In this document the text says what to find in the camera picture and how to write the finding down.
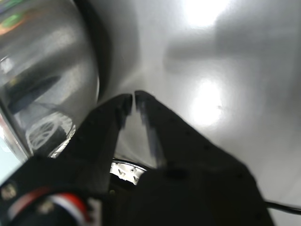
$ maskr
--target screw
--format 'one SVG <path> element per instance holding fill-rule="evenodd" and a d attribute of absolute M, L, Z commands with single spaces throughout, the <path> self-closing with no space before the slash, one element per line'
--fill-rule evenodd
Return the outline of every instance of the screw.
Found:
<path fill-rule="evenodd" d="M 48 214 L 53 211 L 55 208 L 53 202 L 50 200 L 44 201 L 41 205 L 38 206 L 37 212 L 41 214 Z"/>
<path fill-rule="evenodd" d="M 3 200 L 10 200 L 17 195 L 17 191 L 12 184 L 7 184 L 1 188 L 1 196 Z"/>

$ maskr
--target white surface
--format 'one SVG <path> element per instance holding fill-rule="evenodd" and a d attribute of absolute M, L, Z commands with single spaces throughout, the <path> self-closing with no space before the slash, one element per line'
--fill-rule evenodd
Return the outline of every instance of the white surface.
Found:
<path fill-rule="evenodd" d="M 0 185 L 21 165 L 0 138 Z"/>

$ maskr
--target white wire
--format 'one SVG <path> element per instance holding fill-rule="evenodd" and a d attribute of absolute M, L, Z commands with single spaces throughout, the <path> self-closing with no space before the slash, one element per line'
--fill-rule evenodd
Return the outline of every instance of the white wire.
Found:
<path fill-rule="evenodd" d="M 63 207 L 71 216 L 73 216 L 76 219 L 79 226 L 86 225 L 83 213 L 71 201 L 67 200 L 66 198 L 60 195 L 52 195 L 49 197 L 49 199 L 53 203 Z"/>

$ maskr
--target black cable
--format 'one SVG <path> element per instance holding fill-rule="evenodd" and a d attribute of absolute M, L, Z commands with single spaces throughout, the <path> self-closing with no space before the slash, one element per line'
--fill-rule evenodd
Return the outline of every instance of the black cable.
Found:
<path fill-rule="evenodd" d="M 295 215 L 301 215 L 301 208 L 294 207 L 294 206 L 286 206 L 286 205 L 282 205 L 282 204 L 279 204 L 276 202 L 270 202 L 270 201 L 266 201 L 265 203 L 267 205 L 267 208 L 271 208 L 271 209 L 275 209 L 275 210 L 279 210 L 282 212 L 291 213 L 291 214 L 295 214 Z"/>

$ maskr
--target metal bowl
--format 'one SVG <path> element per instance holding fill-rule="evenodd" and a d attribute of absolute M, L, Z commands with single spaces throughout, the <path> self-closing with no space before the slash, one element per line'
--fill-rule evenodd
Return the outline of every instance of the metal bowl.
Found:
<path fill-rule="evenodd" d="M 95 107 L 98 87 L 71 0 L 0 1 L 0 137 L 18 159 L 55 157 Z"/>

